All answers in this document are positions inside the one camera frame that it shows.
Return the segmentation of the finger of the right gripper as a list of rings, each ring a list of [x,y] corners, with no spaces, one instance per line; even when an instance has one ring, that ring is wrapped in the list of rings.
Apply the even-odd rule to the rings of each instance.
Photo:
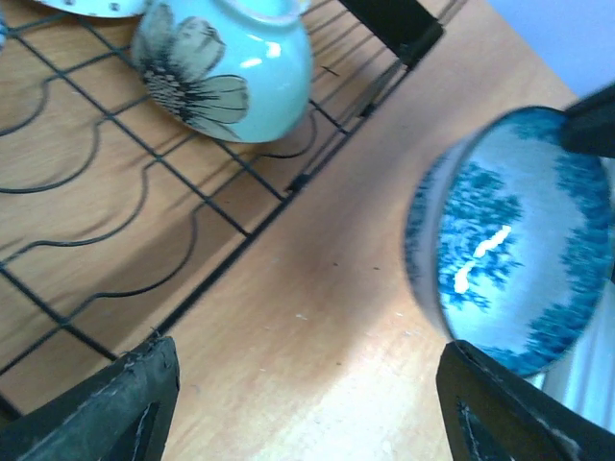
[[[559,143],[567,151],[614,158],[614,83],[563,111]]]

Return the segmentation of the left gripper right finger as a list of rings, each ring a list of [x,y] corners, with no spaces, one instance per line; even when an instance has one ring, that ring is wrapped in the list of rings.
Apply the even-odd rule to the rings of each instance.
[[[448,343],[436,389],[454,460],[612,460],[614,435],[466,341]]]

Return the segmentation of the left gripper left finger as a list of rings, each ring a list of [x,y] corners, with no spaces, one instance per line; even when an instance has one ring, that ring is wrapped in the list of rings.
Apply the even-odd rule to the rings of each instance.
[[[171,337],[147,340],[1,429],[3,460],[160,460],[180,391]]]

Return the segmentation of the blue floral bowl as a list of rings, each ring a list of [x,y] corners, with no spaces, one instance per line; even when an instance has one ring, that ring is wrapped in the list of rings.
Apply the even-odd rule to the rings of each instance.
[[[522,377],[575,345],[614,263],[607,170],[560,146],[564,121],[521,107],[462,137],[433,160],[406,218],[422,313]]]

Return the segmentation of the black wire dish rack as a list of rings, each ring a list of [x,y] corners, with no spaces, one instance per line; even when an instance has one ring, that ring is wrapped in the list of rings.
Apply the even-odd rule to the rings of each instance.
[[[346,2],[304,21],[307,113],[279,141],[239,144],[150,99],[136,17],[2,3],[3,424],[177,324],[423,59]]]

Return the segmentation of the pale green bowl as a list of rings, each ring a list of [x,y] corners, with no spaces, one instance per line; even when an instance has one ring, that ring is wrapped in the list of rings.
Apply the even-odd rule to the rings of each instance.
[[[190,129],[265,143],[308,109],[306,1],[151,1],[131,58],[149,96]]]

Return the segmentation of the white bowl black diamonds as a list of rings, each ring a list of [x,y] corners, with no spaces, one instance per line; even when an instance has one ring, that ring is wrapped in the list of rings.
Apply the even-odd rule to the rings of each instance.
[[[146,0],[40,0],[39,4],[72,14],[100,17],[127,18],[144,13],[151,1]]]

